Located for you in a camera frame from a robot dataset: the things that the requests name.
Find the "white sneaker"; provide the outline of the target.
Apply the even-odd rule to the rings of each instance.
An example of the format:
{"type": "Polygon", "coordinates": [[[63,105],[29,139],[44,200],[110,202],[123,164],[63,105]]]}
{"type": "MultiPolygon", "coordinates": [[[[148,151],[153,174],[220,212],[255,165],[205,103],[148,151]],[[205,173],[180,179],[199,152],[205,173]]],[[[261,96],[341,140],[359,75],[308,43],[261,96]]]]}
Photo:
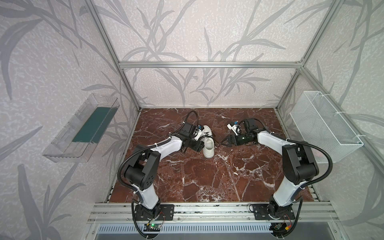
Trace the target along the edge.
{"type": "Polygon", "coordinates": [[[203,126],[201,141],[204,142],[203,154],[205,158],[210,159],[215,154],[215,141],[213,139],[213,132],[207,125],[203,126]]]}

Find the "black shoelace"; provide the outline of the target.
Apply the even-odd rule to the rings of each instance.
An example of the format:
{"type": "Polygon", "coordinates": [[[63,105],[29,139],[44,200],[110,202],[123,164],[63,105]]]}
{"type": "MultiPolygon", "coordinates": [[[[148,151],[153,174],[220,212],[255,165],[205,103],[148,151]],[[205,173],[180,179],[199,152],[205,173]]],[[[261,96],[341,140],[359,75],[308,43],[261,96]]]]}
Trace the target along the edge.
{"type": "Polygon", "coordinates": [[[220,146],[220,143],[214,138],[214,136],[208,133],[203,134],[199,138],[199,141],[204,142],[206,149],[218,148],[220,146]]]}

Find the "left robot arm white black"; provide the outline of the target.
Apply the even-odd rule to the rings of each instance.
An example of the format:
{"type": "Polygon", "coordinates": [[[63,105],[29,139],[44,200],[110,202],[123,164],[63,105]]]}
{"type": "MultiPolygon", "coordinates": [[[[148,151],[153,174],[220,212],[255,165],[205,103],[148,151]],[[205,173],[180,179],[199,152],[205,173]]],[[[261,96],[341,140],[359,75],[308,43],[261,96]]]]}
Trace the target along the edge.
{"type": "Polygon", "coordinates": [[[137,145],[133,153],[119,166],[118,182],[133,190],[139,197],[139,202],[134,204],[133,217],[154,220],[161,214],[161,201],[156,194],[154,180],[162,159],[188,148],[197,153],[203,150],[203,126],[199,121],[195,124],[189,123],[191,114],[195,114],[196,119],[199,118],[198,113],[191,110],[183,124],[165,140],[149,146],[137,145]]]}

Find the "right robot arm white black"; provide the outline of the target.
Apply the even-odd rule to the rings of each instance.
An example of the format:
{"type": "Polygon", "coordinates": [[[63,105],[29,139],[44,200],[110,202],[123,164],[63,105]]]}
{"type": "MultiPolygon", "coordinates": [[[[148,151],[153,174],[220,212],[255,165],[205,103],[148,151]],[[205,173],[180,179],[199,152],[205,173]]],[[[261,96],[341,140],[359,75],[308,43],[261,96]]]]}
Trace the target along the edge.
{"type": "Polygon", "coordinates": [[[242,135],[230,134],[221,141],[226,147],[241,146],[248,143],[267,146],[282,155],[284,178],[278,190],[271,196],[268,205],[256,205],[252,212],[257,220],[280,220],[292,211],[296,196],[308,185],[324,180],[333,169],[331,156],[323,149],[303,141],[283,139],[267,130],[253,130],[242,135]],[[319,178],[319,167],[313,150],[323,154],[328,160],[328,169],[319,178]]]}

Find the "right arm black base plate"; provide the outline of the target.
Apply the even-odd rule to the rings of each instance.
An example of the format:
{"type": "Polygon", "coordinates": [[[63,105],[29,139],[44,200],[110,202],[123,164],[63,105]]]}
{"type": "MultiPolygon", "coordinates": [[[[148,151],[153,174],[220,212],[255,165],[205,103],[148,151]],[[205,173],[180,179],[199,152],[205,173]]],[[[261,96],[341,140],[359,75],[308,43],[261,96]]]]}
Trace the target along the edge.
{"type": "Polygon", "coordinates": [[[250,204],[249,210],[254,214],[255,220],[295,220],[292,205],[280,207],[275,204],[250,204]]]}

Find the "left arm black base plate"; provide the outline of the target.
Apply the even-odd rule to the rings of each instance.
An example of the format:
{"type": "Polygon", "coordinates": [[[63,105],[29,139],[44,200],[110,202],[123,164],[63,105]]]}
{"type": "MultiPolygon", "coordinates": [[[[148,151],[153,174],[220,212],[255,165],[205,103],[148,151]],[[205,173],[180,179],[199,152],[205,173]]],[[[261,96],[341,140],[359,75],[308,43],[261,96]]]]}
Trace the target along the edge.
{"type": "Polygon", "coordinates": [[[137,221],[172,221],[174,218],[174,211],[175,205],[157,204],[153,209],[147,209],[143,205],[136,205],[134,208],[134,216],[137,221]]]}

